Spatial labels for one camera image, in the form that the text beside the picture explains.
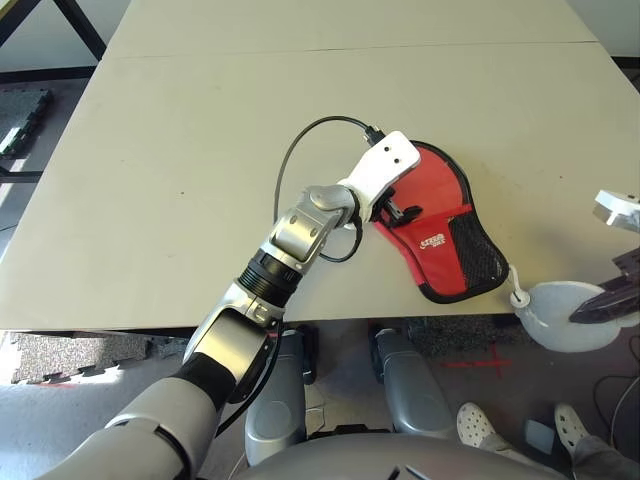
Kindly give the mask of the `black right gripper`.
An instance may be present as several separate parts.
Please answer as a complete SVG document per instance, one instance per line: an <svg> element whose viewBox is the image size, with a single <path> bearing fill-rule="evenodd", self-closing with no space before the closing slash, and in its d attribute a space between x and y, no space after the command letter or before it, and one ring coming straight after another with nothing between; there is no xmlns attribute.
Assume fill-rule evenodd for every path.
<svg viewBox="0 0 640 480"><path fill-rule="evenodd" d="M624 276L638 276L640 251L629 251L613 259ZM574 323L606 323L639 311L639 288L604 291L583 302L569 317Z"/></svg>

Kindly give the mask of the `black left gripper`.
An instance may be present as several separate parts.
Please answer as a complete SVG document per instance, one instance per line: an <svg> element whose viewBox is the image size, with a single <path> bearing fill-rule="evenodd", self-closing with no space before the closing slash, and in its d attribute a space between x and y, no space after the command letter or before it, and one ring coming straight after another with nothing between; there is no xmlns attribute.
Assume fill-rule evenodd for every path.
<svg viewBox="0 0 640 480"><path fill-rule="evenodd" d="M417 205L401 210L393 201L395 190L387 188L373 206L373 221L387 223L410 223L420 215Z"/></svg>

